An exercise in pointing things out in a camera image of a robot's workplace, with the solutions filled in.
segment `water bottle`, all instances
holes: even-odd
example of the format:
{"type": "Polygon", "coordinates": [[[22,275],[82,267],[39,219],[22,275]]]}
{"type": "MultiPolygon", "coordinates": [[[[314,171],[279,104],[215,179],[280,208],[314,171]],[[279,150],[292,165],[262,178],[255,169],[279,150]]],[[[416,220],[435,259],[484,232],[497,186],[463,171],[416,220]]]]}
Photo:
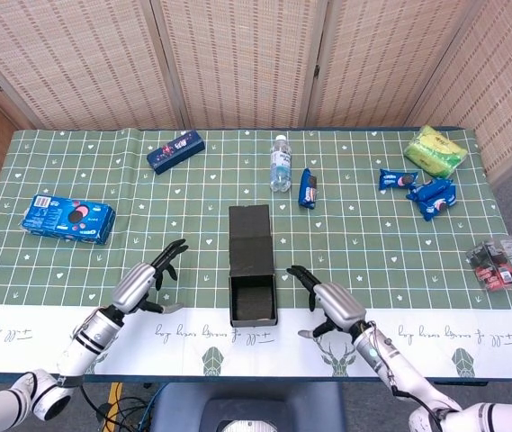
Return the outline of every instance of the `water bottle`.
{"type": "Polygon", "coordinates": [[[275,137],[271,151],[270,187],[274,192],[286,192],[292,186],[292,148],[285,135],[275,137]]]}

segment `small blue box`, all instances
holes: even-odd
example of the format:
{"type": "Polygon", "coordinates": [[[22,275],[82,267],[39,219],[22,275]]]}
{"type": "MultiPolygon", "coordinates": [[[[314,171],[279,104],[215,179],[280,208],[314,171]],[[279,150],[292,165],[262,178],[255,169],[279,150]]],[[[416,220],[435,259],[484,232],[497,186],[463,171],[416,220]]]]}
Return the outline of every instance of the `small blue box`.
{"type": "Polygon", "coordinates": [[[204,149],[205,143],[202,137],[192,130],[149,153],[148,162],[156,174],[162,174],[204,149]]]}
{"type": "Polygon", "coordinates": [[[105,244],[115,221],[115,211],[99,202],[35,195],[22,228],[31,234],[105,244]]]}

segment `yellow-green package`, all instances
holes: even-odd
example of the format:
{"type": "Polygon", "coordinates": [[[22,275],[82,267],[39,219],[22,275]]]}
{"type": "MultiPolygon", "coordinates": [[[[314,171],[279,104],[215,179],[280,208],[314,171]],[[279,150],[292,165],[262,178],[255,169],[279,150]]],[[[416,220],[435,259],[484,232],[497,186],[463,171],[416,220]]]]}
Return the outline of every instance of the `yellow-green package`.
{"type": "Polygon", "coordinates": [[[465,160],[468,150],[425,125],[409,142],[403,154],[430,175],[447,178],[465,160]]]}

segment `table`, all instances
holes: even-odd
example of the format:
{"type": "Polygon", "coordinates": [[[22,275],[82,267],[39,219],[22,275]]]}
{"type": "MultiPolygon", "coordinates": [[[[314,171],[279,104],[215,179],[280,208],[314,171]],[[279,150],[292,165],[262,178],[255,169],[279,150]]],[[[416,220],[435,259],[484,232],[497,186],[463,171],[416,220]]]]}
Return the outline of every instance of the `table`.
{"type": "Polygon", "coordinates": [[[90,373],[373,378],[345,335],[332,332],[318,343],[297,336],[323,320],[285,273],[297,263],[350,287],[424,375],[512,379],[512,291],[487,295],[463,253],[506,232],[472,131],[445,133],[470,156],[454,175],[459,203],[431,222],[404,190],[377,189],[379,168],[416,169],[401,155],[413,130],[290,130],[294,186],[276,194],[268,185],[276,131],[199,132],[206,150],[162,175],[145,156],[179,130],[14,134],[0,175],[0,373],[56,372],[74,328],[93,307],[109,304],[121,275],[184,237],[190,249],[174,262],[179,280],[165,279],[150,300],[186,308],[127,317],[90,373]],[[313,211],[297,205],[304,167],[318,176],[313,211]],[[117,220],[108,244],[22,231],[37,193],[109,203],[117,220]],[[228,207],[261,203],[273,224],[279,324],[232,329],[228,207]]]}

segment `box lid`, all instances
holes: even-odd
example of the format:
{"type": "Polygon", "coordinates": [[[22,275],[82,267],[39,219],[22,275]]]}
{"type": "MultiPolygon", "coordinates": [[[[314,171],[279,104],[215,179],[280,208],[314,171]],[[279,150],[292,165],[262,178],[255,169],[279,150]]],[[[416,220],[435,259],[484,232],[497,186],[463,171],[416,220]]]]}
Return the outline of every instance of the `box lid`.
{"type": "Polygon", "coordinates": [[[269,206],[229,207],[229,275],[273,275],[269,206]]]}

